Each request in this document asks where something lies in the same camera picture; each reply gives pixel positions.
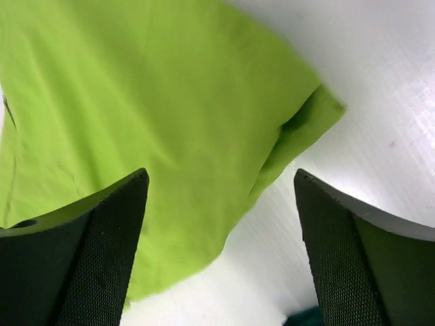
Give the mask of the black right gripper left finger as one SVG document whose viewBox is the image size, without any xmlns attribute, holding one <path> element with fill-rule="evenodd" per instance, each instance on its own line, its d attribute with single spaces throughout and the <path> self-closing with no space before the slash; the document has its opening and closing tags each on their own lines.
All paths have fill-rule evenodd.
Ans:
<svg viewBox="0 0 435 326">
<path fill-rule="evenodd" d="M 118 325 L 149 177 L 113 185 L 1 231 L 2 325 Z"/>
</svg>

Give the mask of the lime green shorts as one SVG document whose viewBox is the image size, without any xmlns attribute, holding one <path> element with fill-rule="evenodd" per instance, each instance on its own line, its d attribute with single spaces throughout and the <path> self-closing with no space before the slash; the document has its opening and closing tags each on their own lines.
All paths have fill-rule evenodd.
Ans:
<svg viewBox="0 0 435 326">
<path fill-rule="evenodd" d="M 2 1 L 1 225 L 144 168 L 126 303 L 209 265 L 344 107 L 223 1 Z"/>
</svg>

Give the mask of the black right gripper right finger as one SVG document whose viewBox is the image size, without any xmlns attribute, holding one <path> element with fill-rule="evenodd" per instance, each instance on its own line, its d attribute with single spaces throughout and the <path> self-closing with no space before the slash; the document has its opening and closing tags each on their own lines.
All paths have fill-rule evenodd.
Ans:
<svg viewBox="0 0 435 326">
<path fill-rule="evenodd" d="M 434 324 L 434 228 L 305 170 L 296 172 L 294 189 L 325 325 Z"/>
</svg>

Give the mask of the teal green shorts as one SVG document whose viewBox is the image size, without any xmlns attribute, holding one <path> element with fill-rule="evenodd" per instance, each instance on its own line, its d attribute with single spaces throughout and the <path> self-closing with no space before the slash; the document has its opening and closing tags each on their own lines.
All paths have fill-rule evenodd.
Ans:
<svg viewBox="0 0 435 326">
<path fill-rule="evenodd" d="M 289 316 L 283 326 L 323 326 L 319 306 Z"/>
</svg>

